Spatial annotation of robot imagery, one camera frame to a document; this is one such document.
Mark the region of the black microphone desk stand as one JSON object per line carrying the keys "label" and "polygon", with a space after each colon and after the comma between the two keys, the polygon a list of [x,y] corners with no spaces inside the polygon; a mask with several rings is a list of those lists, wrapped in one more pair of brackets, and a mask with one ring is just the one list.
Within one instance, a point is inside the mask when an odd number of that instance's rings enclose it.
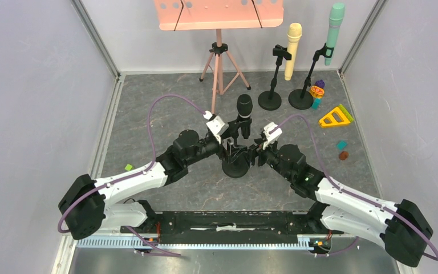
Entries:
{"label": "black microphone desk stand", "polygon": [[225,142],[222,170],[230,178],[241,178],[249,170],[249,161],[246,157],[248,147],[238,144],[237,139],[240,135],[244,139],[249,138],[251,122],[251,118],[238,115],[235,120],[228,122],[228,128],[221,134]]}

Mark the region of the black microphone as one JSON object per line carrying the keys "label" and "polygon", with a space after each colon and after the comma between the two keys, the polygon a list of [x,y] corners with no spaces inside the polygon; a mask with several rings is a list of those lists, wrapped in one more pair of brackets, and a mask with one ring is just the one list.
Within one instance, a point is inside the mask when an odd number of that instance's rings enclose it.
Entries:
{"label": "black microphone", "polygon": [[250,136],[250,125],[252,123],[251,114],[253,110],[253,102],[248,94],[241,94],[237,99],[237,122],[241,129],[241,134],[244,139],[248,139]]}

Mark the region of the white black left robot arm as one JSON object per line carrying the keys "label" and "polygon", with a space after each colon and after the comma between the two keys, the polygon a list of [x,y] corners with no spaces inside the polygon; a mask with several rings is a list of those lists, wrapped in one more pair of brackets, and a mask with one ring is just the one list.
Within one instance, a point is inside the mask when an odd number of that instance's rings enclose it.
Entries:
{"label": "white black left robot arm", "polygon": [[189,166],[216,155],[224,174],[240,178],[249,169],[249,152],[234,135],[215,136],[207,132],[200,138],[193,130],[179,133],[164,153],[141,168],[107,178],[78,176],[58,204],[62,217],[60,233],[70,233],[75,240],[87,238],[103,228],[130,226],[151,232],[156,217],[144,203],[125,207],[122,200],[140,192],[168,186],[188,174]]}

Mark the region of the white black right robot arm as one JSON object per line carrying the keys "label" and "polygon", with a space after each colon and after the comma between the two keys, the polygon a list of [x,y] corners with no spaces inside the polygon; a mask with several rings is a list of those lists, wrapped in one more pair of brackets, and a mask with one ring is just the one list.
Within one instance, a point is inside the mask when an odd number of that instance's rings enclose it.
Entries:
{"label": "white black right robot arm", "polygon": [[293,144],[281,148],[265,146],[259,140],[248,148],[250,164],[267,165],[280,174],[291,189],[314,201],[306,218],[310,231],[325,229],[346,232],[384,248],[398,262],[417,267],[431,239],[433,229],[412,201],[383,200],[355,190],[307,164]]}

